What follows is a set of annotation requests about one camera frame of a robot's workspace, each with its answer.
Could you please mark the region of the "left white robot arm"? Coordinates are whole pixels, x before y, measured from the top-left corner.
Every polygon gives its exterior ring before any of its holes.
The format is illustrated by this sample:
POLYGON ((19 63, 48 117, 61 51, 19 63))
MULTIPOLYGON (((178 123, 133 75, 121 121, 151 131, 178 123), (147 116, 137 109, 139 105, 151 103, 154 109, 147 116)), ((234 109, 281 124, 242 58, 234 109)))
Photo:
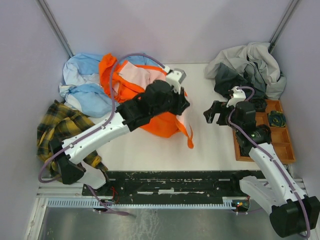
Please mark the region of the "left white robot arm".
POLYGON ((52 142, 55 153, 53 159, 62 183, 82 183, 99 195, 106 195, 111 189, 106 173, 85 163, 84 159, 113 139, 149 124, 153 117, 163 113, 180 116, 189 106, 184 88, 177 91, 169 83, 156 80, 144 92, 121 103, 110 118, 63 140, 61 144, 52 142))

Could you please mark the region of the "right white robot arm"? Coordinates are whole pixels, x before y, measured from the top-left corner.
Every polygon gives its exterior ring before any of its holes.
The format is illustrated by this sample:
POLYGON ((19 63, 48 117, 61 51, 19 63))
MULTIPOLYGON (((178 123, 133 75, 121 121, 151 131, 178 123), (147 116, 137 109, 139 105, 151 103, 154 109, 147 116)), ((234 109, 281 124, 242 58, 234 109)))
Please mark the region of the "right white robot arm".
POLYGON ((271 226, 278 236, 285 238, 300 235, 309 239, 320 214, 320 201, 308 196, 291 177, 278 158, 266 125, 257 125, 255 106, 249 101, 240 101, 234 106, 215 100, 203 113, 211 124, 219 115, 217 124, 231 127, 237 143, 258 165, 267 185, 245 173, 229 183, 231 193, 243 193, 252 197, 268 214, 271 226))

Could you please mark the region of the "orange jacket pink lining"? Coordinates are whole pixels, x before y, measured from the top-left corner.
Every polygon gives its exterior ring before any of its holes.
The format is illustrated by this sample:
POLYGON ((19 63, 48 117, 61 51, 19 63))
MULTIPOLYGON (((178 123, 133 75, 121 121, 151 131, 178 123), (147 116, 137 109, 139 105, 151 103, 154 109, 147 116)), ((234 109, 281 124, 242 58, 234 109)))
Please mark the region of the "orange jacket pink lining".
MULTIPOLYGON (((109 97, 113 93, 115 101, 119 104, 143 93, 147 85, 154 81, 164 81, 167 75, 160 64, 148 57, 134 55, 117 60, 111 53, 102 57, 98 64, 98 72, 100 85, 104 92, 109 97)), ((162 113, 153 117, 141 128, 162 138, 170 138, 174 134, 183 133, 187 138, 187 146, 190 149, 194 148, 194 134, 187 110, 182 115, 162 113)))

